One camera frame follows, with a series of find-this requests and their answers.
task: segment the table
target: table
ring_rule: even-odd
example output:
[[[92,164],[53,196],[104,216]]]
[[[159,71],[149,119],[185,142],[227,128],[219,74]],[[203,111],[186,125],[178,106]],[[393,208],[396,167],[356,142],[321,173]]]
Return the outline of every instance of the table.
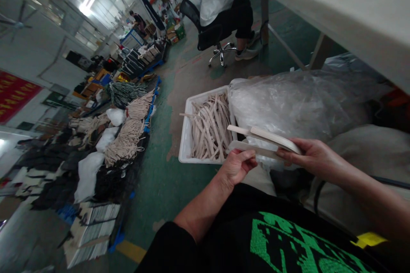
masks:
[[[320,69],[332,41],[355,54],[410,94],[410,0],[277,0],[322,33],[309,68]],[[262,22],[267,22],[268,0],[261,0]],[[274,29],[299,67],[307,69]]]

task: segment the concrete floor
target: concrete floor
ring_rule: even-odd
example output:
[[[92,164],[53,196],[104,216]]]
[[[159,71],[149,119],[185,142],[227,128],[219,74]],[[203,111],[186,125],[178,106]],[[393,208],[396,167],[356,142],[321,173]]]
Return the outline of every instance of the concrete floor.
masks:
[[[251,0],[254,29],[261,25],[260,0]],[[308,64],[319,31],[273,0],[269,21],[303,63]],[[172,220],[215,175],[217,166],[181,164],[178,161],[183,118],[188,97],[227,85],[234,78],[277,74],[295,66],[282,45],[270,37],[259,57],[236,62],[234,54],[225,57],[227,68],[218,61],[208,68],[213,49],[196,49],[197,30],[185,20],[186,38],[170,48],[165,65],[155,70],[161,76],[160,95],[152,118],[151,137],[139,171],[136,196],[125,224],[125,240],[148,249],[158,222]],[[232,35],[224,42],[234,42]],[[344,52],[335,46],[329,56]],[[0,272],[22,272],[54,264],[57,272],[66,272],[63,251],[56,250],[68,231],[68,225],[54,212],[31,212],[24,208],[13,215],[0,232]],[[69,272],[133,272],[137,263],[115,251],[96,261],[86,262]]]

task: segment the yellow floor marking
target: yellow floor marking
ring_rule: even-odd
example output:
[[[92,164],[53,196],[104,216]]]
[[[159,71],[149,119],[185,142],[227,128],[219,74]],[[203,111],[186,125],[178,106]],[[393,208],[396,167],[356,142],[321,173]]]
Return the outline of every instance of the yellow floor marking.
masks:
[[[141,263],[142,258],[144,258],[146,254],[146,250],[142,247],[136,246],[128,241],[122,241],[115,249],[136,263]]]

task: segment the red banner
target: red banner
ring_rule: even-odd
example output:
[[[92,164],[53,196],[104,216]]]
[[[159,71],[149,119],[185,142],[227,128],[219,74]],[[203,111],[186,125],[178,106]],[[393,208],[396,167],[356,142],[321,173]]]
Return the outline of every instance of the red banner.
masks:
[[[0,70],[0,124],[6,124],[43,88]]]

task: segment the ceiling light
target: ceiling light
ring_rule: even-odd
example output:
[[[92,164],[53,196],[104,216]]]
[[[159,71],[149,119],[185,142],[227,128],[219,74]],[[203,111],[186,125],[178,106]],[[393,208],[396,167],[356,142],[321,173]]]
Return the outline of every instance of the ceiling light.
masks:
[[[84,2],[80,5],[79,9],[80,12],[82,12],[85,16],[90,16],[92,11],[91,11],[91,6],[93,5],[95,0],[84,0]]]
[[[35,4],[38,4],[38,5],[42,5],[40,2],[38,2],[37,0],[31,0],[32,2],[34,2]]]

